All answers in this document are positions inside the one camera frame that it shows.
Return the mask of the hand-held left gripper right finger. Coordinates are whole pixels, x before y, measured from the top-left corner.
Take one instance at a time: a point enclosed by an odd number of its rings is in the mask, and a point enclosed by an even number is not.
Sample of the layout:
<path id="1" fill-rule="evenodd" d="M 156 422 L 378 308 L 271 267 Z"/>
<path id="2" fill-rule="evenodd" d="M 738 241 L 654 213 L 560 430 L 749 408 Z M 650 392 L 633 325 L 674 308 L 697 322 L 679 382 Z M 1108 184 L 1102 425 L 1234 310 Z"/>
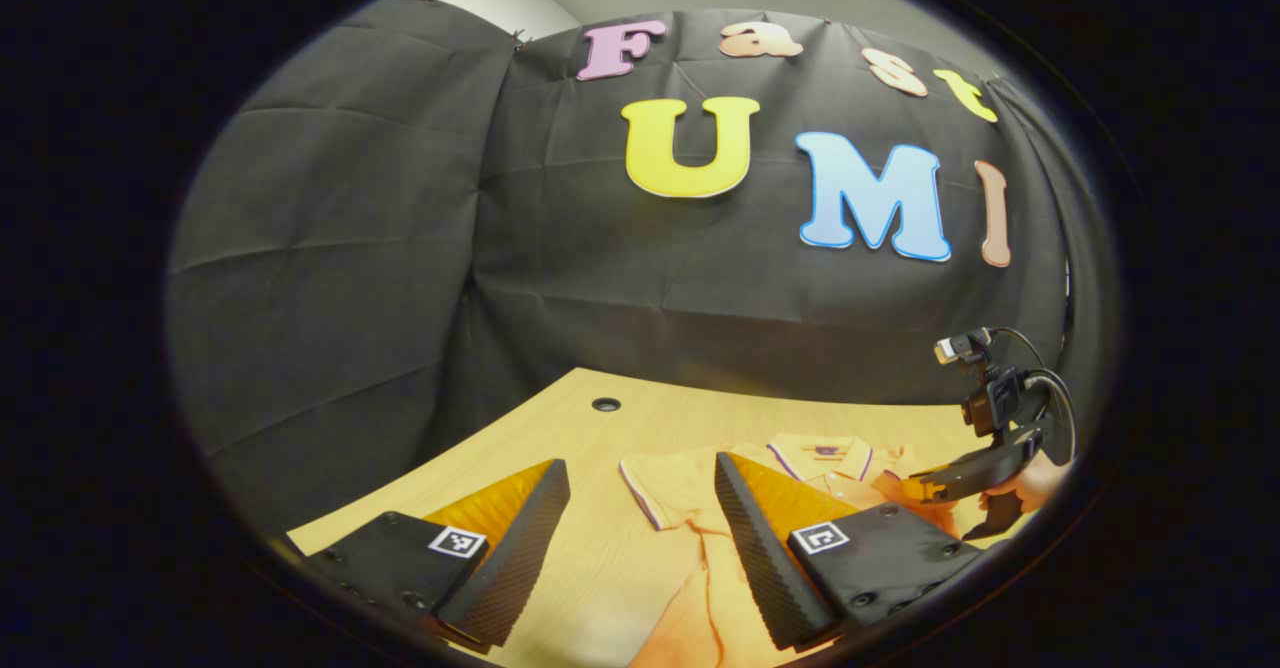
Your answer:
<path id="1" fill-rule="evenodd" d="M 1006 500 L 954 537 L 905 502 L 865 509 L 745 457 L 716 457 L 716 495 L 771 641 L 804 651 L 924 601 L 1006 530 Z"/>

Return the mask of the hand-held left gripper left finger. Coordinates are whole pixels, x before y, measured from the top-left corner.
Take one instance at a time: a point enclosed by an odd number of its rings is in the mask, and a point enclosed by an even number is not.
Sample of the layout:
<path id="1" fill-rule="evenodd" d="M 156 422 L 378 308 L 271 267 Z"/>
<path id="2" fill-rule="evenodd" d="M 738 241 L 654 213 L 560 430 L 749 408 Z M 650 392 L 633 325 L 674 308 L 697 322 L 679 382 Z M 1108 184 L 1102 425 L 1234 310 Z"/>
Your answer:
<path id="1" fill-rule="evenodd" d="M 399 630 L 476 653 L 503 646 L 570 502 L 563 459 L 481 486 L 426 466 L 285 534 L 335 591 Z"/>

